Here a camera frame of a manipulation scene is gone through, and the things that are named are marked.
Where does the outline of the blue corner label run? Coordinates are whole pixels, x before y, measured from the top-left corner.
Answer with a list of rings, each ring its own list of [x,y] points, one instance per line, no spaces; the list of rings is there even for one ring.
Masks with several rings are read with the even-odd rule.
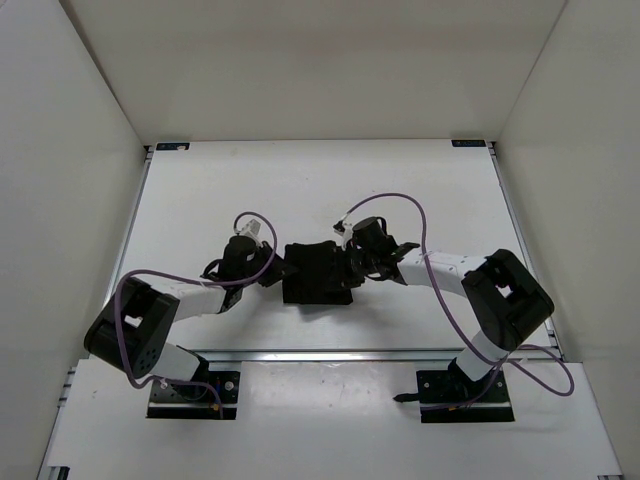
[[[479,139],[452,139],[451,144],[454,148],[485,148],[486,142]]]
[[[156,144],[156,151],[186,151],[190,148],[189,142],[160,142]]]

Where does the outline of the blue right corner label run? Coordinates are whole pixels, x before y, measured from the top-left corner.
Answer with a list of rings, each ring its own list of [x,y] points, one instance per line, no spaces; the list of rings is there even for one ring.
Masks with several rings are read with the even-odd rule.
[[[486,142],[479,139],[452,139],[451,144],[454,148],[485,148]]]

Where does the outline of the blue left corner label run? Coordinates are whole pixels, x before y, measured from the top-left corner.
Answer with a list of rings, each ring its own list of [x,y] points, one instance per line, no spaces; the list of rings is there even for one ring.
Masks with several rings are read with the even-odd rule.
[[[160,142],[156,144],[156,151],[186,151],[190,148],[189,142]]]

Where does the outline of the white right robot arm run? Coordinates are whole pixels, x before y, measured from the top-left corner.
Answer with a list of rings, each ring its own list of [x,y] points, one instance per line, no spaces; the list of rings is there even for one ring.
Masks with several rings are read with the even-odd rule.
[[[523,346],[555,310],[551,297],[511,251],[486,257],[433,252],[425,246],[399,244],[382,217],[355,225],[339,221],[334,231],[350,268],[372,281],[429,287],[439,302],[444,292],[466,299],[479,324],[466,348],[447,367],[445,393],[434,404],[450,410],[479,400],[497,377],[500,364]]]

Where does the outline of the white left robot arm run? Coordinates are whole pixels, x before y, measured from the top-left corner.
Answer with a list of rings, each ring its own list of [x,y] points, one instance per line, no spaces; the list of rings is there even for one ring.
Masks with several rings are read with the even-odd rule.
[[[199,282],[152,286],[136,276],[125,279],[89,327],[84,348],[132,380],[151,377],[187,401],[216,396],[208,362],[168,343],[171,327],[191,317],[225,313],[246,287],[268,288],[297,272],[268,242],[235,235],[223,256],[204,268]]]

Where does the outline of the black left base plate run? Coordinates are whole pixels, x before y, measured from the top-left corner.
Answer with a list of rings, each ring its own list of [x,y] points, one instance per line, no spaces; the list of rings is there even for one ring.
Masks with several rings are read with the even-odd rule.
[[[206,381],[216,391],[222,405],[209,388],[187,387],[154,381],[149,394],[146,417],[163,420],[236,419],[241,372],[238,368],[210,367]]]

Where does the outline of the black skirt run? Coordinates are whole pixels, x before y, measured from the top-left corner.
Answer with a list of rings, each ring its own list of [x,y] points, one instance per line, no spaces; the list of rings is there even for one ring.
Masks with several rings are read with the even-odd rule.
[[[282,299],[289,305],[346,306],[351,289],[342,284],[342,254],[334,241],[285,246],[284,261],[294,272],[282,281]]]

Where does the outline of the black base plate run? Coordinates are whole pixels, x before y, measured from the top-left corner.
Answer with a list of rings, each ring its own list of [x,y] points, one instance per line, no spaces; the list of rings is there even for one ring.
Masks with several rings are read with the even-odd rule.
[[[238,368],[210,367],[206,381],[216,391],[222,405],[209,388],[187,387],[154,381],[149,394],[146,417],[163,420],[236,419],[241,372]]]
[[[515,421],[502,370],[477,382],[462,380],[449,370],[418,370],[416,380],[423,424]]]

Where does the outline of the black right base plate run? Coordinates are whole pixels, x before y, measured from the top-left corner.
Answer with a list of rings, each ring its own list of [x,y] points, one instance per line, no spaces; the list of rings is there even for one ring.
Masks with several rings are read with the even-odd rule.
[[[423,424],[515,421],[502,370],[477,382],[462,380],[449,370],[418,370],[416,380]]]

